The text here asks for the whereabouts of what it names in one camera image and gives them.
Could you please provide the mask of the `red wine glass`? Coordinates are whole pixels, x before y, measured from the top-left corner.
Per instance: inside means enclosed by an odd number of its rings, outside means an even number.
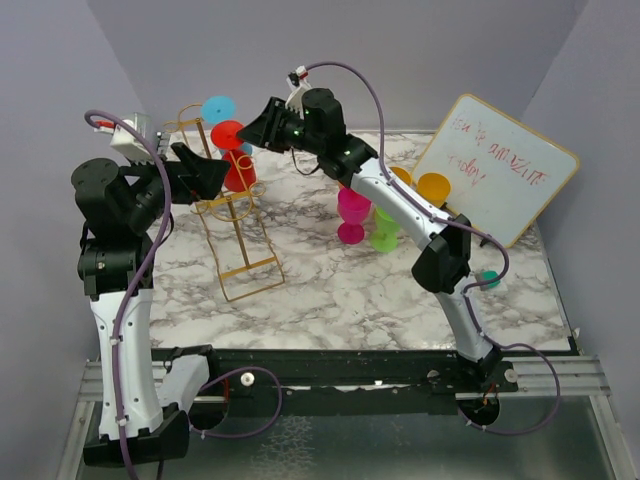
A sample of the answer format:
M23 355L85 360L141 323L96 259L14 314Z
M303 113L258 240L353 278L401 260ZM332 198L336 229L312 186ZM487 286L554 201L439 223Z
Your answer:
M250 145L237 136L243 127L239 121L225 120L216 124L210 134L213 144L221 152L222 159L230 164L224 186L232 192L246 191L257 181Z

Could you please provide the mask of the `cyan wine glass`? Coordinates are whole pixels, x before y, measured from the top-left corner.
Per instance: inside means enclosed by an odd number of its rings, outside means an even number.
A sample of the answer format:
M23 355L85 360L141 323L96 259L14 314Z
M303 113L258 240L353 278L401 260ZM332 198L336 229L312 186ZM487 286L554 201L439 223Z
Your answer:
M221 152L239 150L251 155L253 147L238 137L244 125L235 119L236 105L227 96L213 96L201 106L200 113L206 123L212 126L210 138Z

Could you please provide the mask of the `gold wire glass rack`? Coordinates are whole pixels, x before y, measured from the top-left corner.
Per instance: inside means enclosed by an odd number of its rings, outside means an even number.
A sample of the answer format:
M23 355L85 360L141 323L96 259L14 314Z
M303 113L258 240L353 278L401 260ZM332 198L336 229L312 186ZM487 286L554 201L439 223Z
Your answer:
M209 159L223 160L210 138L212 126L201 116L203 104L182 107L175 120L164 124L164 133ZM201 221L220 290L228 302L285 283L284 269L260 209L260 197L265 192L266 186L257 175L257 181L246 191L232 192L223 184L215 200L201 200L192 208Z

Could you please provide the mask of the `pink wine glass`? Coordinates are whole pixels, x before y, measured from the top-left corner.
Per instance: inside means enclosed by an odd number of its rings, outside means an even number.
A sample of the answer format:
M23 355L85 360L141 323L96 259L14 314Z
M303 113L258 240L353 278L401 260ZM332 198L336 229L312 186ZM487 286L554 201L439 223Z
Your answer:
M360 243L365 237L363 222L369 215L372 203L349 188L341 188L337 195L337 211L342 223L337 229L340 241L348 245Z

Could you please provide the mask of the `yellow wine glass front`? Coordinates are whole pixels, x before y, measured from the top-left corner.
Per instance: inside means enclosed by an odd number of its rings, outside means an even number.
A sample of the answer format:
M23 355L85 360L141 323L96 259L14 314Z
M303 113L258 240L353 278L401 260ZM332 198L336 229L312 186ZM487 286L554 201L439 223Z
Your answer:
M412 177L411 174L402 167L399 166L391 166L390 170L407 186L412 185Z

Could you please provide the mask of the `yellow wine glass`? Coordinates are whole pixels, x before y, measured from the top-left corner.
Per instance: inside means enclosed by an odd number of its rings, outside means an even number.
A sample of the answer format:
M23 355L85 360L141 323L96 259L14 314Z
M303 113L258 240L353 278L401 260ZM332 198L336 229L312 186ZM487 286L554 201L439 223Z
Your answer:
M402 167L399 166L391 166L390 170L407 186L412 185L412 177L411 174Z
M430 172L420 176L416 191L436 208L441 208L451 192L451 185L445 176Z

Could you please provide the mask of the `green wine glass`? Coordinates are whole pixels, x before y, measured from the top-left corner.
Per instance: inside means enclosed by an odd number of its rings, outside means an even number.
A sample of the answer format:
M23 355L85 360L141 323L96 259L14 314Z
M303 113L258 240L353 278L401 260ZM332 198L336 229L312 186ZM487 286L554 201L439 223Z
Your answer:
M398 246L400 226L381 208L374 211L375 230L369 236L371 246L380 253L390 253Z

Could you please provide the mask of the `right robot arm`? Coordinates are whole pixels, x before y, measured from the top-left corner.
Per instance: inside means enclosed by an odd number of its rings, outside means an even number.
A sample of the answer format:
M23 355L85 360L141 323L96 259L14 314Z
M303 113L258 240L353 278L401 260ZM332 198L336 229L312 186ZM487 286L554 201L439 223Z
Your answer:
M420 250L411 273L445 313L461 363L461 383L481 391L494 381L501 353L473 310L471 290L479 283L469 266L473 230L464 215L451 217L399 181L373 147L347 132L342 106L328 89L304 93L300 110L271 98L237 136L272 152L295 149L315 155L324 174L388 214Z

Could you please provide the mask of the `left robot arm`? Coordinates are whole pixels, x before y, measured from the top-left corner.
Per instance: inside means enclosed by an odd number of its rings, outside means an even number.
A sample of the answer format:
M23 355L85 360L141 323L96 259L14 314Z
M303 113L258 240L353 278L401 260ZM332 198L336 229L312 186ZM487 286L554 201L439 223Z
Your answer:
M189 445L188 413L197 393L220 385L210 347L178 348L162 382L153 377L150 310L154 257L162 241L148 230L167 226L174 204L215 199L230 165L172 144L176 160L120 166L107 158L81 164L71 176L85 218L78 275L90 300L100 344L102 412L83 459L118 468L179 459Z

